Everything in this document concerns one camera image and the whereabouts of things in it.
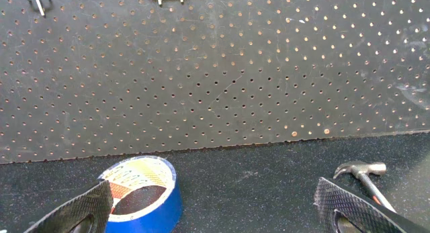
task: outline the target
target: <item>roll of painter's tape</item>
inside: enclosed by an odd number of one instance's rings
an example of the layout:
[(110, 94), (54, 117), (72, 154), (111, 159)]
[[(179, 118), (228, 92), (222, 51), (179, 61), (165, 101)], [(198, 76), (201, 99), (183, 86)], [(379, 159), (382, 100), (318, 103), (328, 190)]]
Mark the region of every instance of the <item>roll of painter's tape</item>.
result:
[(114, 232), (171, 232), (182, 213), (176, 171), (157, 156), (137, 156), (104, 171), (114, 204), (106, 225)]

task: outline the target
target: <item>hammer head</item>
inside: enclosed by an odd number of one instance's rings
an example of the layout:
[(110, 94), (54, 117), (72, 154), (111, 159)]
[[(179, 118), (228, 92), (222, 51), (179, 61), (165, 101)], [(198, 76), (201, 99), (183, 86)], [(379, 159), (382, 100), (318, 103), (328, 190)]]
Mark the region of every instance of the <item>hammer head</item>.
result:
[(365, 163), (361, 161), (347, 162), (339, 166), (335, 171), (334, 179), (342, 173), (352, 173), (354, 177), (358, 178), (360, 174), (373, 173), (375, 175), (383, 175), (387, 171), (387, 167), (383, 162)]

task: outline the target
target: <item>blue tape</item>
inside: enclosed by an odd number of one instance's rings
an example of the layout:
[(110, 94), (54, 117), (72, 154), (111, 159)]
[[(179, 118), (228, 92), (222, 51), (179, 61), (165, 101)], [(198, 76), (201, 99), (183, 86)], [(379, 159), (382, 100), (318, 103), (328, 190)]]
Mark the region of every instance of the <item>blue tape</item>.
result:
[(99, 178), (103, 178), (109, 171), (115, 170), (116, 167), (121, 167), (124, 163), (130, 160), (138, 160), (142, 158), (156, 158), (171, 170), (171, 180), (174, 181), (174, 188), (170, 195), (167, 196), (165, 201), (155, 208), (153, 211), (135, 219), (130, 219), (127, 221), (111, 221), (107, 222), (106, 233), (114, 232), (153, 232), (153, 233), (168, 233), (171, 232), (179, 221), (182, 214), (182, 200), (181, 194), (179, 192), (179, 183), (177, 181), (177, 176), (175, 169), (169, 161), (159, 158), (157, 156), (137, 156), (134, 158), (129, 158), (122, 162), (115, 164), (106, 170)]

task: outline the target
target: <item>table surface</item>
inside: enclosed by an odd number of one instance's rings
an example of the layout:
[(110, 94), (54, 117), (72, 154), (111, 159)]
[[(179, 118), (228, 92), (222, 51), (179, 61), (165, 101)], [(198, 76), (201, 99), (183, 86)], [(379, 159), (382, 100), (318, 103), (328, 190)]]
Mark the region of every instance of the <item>table surface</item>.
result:
[[(351, 160), (382, 161), (371, 177), (397, 212), (430, 225), (430, 135), (310, 140), (156, 153), (179, 175), (183, 215), (175, 232), (320, 232), (319, 177)], [(22, 232), (115, 162), (135, 155), (0, 165), (0, 230)], [(339, 182), (363, 192), (351, 175)]]

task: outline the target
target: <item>pegboard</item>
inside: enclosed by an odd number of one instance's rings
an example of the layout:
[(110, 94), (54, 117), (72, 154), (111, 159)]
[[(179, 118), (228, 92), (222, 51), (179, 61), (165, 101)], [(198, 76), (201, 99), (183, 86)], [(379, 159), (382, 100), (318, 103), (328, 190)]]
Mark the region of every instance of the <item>pegboard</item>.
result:
[(0, 0), (0, 162), (429, 129), (430, 0)]

